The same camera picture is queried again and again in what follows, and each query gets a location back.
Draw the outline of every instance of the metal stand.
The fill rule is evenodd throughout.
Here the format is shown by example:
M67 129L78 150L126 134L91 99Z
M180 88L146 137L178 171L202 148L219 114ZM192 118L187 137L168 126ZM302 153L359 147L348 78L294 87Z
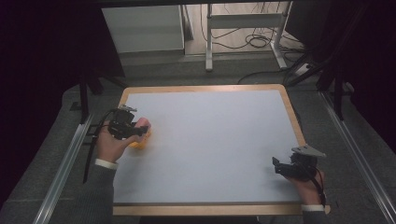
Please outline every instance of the metal stand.
M212 29L261 28L277 27L276 37L271 42L271 48L276 56L280 69L286 69L286 63L279 51L279 41L285 28L290 9L290 2L282 13L271 14L241 14L212 15L211 4L207 5L207 41L206 41L206 71L213 70Z
M285 86L291 87L295 86L303 80L306 80L309 77L312 77L317 72L323 71L323 74L320 76L317 82L317 88L319 91L326 91L329 89L332 82L334 83L334 110L339 117L340 120L343 120L343 115L341 111L342 105L342 96L343 96L343 74L342 74L342 62L341 62L341 53L345 48L347 41L352 35L353 31L357 27L359 21L361 20L362 15L366 11L369 2L362 1L359 3L358 8L350 19L343 36L341 36L340 41L338 41L335 50L329 56L327 60L323 63L320 63L318 66L309 69L306 73L301 76L295 78L294 80L286 83Z

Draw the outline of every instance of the aluminum rail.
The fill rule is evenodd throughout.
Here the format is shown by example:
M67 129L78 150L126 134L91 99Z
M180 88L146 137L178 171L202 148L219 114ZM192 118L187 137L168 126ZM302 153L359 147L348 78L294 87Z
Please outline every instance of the aluminum rail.
M50 217L52 216L53 210L58 202L58 199L64 189L64 184L67 180L67 177L70 174L70 171L73 167L74 161L79 152L79 148L84 140L85 134L87 133L90 124L92 122L93 114L90 114L87 117L87 120L83 124L79 124L76 130L75 135L64 154L64 159L62 160L61 165L59 166L59 170L54 177L52 184L49 187L49 191L41 204L40 209L35 217L34 224L43 224L48 223L50 221Z
M322 97L323 102L332 117L332 121L335 123L337 130L345 141L346 147L348 148L352 159L356 162L363 179L365 180L370 191L373 193L379 208L385 216L385 219L389 224L396 224L396 210L391 198L388 196L381 182L376 177L367 160L364 158L363 154L361 153L361 149L350 133L347 125L338 118L332 109L332 99L328 93L320 92L319 95Z

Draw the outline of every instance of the white wall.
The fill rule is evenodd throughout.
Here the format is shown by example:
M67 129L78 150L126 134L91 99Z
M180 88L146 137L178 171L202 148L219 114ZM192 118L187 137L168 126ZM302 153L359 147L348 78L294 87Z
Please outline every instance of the white wall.
M103 8L118 53L184 49L179 6Z

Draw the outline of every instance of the white board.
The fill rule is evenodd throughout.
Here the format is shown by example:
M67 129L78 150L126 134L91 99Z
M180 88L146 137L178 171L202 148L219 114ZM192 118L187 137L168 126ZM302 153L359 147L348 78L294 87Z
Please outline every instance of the white board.
M114 203L299 202L275 174L297 139L279 91L130 94L152 135L118 160Z

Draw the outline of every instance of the white panel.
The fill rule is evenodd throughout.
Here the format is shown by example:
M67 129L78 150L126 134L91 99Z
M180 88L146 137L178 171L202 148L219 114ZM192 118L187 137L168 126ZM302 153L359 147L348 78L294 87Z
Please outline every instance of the white panel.
M102 11L118 53L184 49L179 6Z
M152 135L119 159L115 203L299 202L275 174L297 140L278 91L129 95Z

